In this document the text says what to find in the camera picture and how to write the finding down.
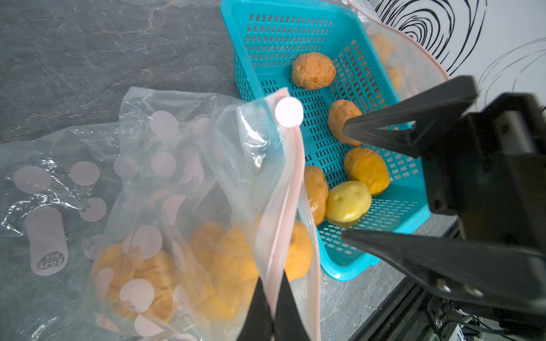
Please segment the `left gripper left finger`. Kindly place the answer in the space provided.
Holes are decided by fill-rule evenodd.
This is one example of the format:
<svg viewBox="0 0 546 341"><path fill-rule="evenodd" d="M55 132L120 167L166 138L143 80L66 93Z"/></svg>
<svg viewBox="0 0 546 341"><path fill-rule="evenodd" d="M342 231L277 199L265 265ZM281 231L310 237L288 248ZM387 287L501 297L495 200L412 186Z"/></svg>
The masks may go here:
<svg viewBox="0 0 546 341"><path fill-rule="evenodd" d="M273 337L273 320L264 294L261 278L258 278L253 299L237 341L270 341Z"/></svg>

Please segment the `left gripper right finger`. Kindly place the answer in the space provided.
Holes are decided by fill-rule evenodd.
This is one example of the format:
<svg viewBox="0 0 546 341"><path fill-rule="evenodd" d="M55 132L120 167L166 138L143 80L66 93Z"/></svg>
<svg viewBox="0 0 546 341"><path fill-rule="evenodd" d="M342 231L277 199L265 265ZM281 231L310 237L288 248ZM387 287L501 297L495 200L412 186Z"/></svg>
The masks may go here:
<svg viewBox="0 0 546 341"><path fill-rule="evenodd" d="M310 341L301 321L286 274L283 274L277 310L273 320L273 340Z"/></svg>

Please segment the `potato bagged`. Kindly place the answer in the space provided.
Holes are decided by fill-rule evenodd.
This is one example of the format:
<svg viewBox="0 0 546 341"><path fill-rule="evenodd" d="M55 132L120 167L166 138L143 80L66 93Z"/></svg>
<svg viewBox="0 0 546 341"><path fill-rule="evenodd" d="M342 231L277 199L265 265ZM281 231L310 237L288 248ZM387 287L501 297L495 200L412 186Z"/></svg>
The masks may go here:
<svg viewBox="0 0 546 341"><path fill-rule="evenodd" d="M390 40L382 34L371 34L370 40L375 48L381 62L385 64L392 57L392 44Z"/></svg>
<svg viewBox="0 0 546 341"><path fill-rule="evenodd" d="M134 320L142 313L165 323L173 318L176 284L173 261L165 251L143 260L113 244L95 262L92 274L99 297L125 318Z"/></svg>

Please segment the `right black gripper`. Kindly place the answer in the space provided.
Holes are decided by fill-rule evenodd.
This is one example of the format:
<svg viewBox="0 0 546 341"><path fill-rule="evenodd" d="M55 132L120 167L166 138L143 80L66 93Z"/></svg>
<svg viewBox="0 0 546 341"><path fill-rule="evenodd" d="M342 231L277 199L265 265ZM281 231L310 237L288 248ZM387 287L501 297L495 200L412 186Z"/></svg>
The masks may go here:
<svg viewBox="0 0 546 341"><path fill-rule="evenodd" d="M349 119L343 130L363 144L422 156L429 207L456 215L471 241L354 229L341 239L436 296L544 313L545 256L536 251L545 251L545 118L523 93L462 117L477 97L474 78L460 75Z"/></svg>

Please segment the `teal plastic basket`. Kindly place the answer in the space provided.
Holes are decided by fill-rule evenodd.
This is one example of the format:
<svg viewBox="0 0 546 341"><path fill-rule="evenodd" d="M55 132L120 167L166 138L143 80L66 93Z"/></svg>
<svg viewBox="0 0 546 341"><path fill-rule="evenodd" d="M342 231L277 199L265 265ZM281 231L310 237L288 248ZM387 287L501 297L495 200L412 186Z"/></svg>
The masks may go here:
<svg viewBox="0 0 546 341"><path fill-rule="evenodd" d="M334 103L351 103L361 114L397 104L399 97L371 37L351 10L325 1L220 1L233 43L235 81L248 102L287 88L304 108L300 125L305 161L325 175L329 190L346 183L346 154L356 142L344 141L342 124L330 113ZM308 90L293 79L293 66L305 54L330 58L335 78ZM389 185L373 196L371 208L354 230L411 234L430 216L420 159L362 145L381 159ZM331 278L350 281L379 262L377 257L340 238L342 227L325 221L317 226L321 267Z"/></svg>

